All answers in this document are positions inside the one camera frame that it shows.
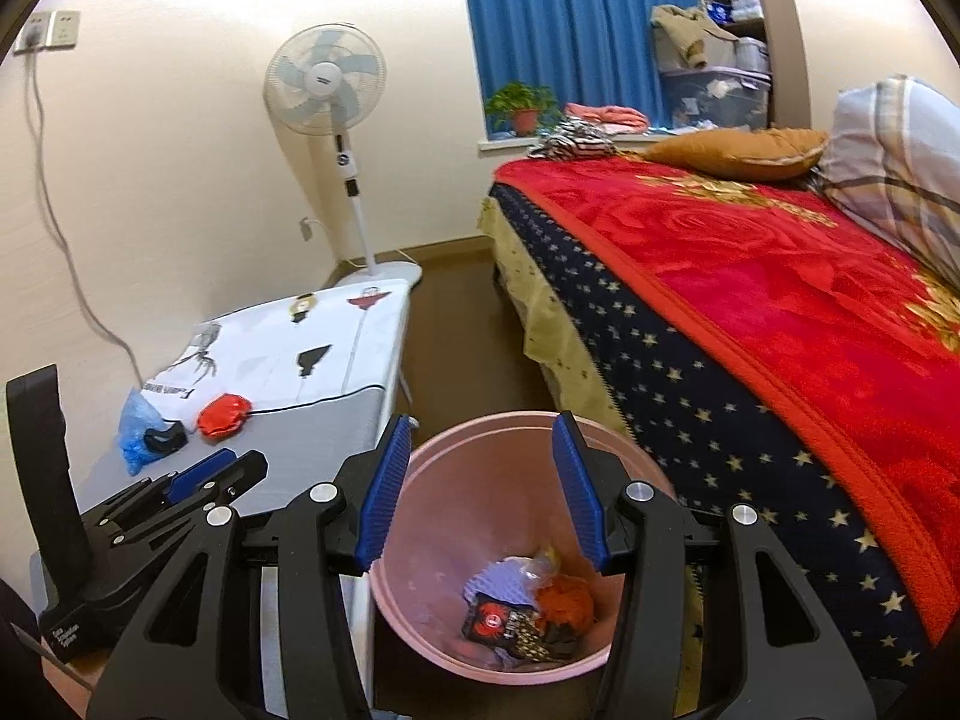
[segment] potted plant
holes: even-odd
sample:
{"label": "potted plant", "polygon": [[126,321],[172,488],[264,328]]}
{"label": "potted plant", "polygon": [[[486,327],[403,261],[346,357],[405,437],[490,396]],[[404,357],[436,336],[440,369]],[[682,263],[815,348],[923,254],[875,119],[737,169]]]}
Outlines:
{"label": "potted plant", "polygon": [[533,135],[544,113],[557,108],[557,98],[549,86],[527,86],[511,81],[487,100],[484,107],[496,124],[512,124],[518,136]]}

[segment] plaid pillow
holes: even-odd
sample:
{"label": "plaid pillow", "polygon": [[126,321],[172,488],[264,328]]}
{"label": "plaid pillow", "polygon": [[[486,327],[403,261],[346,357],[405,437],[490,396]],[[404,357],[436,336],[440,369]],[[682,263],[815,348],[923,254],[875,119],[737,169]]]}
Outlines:
{"label": "plaid pillow", "polygon": [[823,194],[960,290],[960,109],[894,76],[840,95]]}

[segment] pink clothing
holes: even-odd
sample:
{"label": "pink clothing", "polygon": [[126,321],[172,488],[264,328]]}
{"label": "pink clothing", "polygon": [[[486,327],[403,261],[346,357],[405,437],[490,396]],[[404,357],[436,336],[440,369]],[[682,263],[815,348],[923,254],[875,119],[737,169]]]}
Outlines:
{"label": "pink clothing", "polygon": [[650,129],[650,119],[634,108],[622,108],[618,105],[593,108],[589,105],[567,103],[563,112],[593,124],[622,124],[624,127],[632,127],[633,132],[646,132]]}

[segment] window sill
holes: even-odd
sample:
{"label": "window sill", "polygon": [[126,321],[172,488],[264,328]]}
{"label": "window sill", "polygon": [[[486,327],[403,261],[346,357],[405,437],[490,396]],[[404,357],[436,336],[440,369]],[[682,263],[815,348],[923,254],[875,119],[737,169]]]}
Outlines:
{"label": "window sill", "polygon": [[[613,143],[657,143],[658,141],[665,141],[669,138],[669,135],[664,135],[661,133],[656,134],[646,134],[643,135],[614,135]],[[487,138],[477,142],[477,151],[485,153],[488,151],[519,151],[520,149],[526,149],[530,146],[534,146],[539,141],[539,138],[505,138],[501,141],[491,141]]]}

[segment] floor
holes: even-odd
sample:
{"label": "floor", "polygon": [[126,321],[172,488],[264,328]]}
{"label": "floor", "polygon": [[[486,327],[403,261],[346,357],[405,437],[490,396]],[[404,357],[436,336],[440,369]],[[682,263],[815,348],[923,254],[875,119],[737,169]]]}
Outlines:
{"label": "floor", "polygon": [[[539,367],[523,357],[523,329],[493,283],[486,251],[424,263],[412,297],[404,370],[423,442],[504,410],[552,410]],[[378,616],[376,707],[415,720],[587,720],[600,672],[556,685],[503,688],[449,674],[409,649]]]}

